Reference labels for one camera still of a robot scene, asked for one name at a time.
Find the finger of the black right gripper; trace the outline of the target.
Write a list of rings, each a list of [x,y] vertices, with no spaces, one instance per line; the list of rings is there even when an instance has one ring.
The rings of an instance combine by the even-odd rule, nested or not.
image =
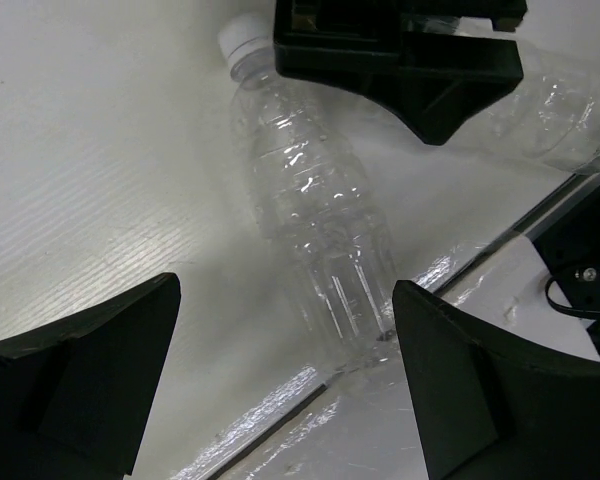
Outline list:
[[[515,41],[434,33],[434,22],[486,19],[511,33],[527,11],[524,1],[279,1],[276,70],[360,95],[441,146],[524,73]]]

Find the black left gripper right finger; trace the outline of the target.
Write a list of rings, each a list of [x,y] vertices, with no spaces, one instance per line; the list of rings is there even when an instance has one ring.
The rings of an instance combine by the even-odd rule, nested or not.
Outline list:
[[[393,310],[432,479],[600,479],[600,362],[467,314],[411,281]]]

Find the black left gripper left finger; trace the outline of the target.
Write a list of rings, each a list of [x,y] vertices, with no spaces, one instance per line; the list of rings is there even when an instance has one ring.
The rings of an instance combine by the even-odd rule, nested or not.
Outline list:
[[[162,273],[0,341],[0,479],[132,473],[181,301]]]

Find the clear crushed plastic bottle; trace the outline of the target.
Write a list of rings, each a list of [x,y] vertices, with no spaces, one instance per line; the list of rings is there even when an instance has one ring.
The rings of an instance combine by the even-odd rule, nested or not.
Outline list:
[[[573,174],[600,171],[600,65],[539,48],[473,20],[416,17],[407,31],[513,40],[524,78],[516,89],[468,120],[449,146]]]

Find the clear bottle white cap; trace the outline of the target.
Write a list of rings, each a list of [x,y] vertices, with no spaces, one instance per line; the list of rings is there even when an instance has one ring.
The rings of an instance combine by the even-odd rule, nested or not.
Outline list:
[[[229,20],[219,47],[237,89],[232,130],[262,235],[321,365],[375,362],[394,330],[391,237],[361,161],[321,116],[310,86],[275,68],[271,25]]]

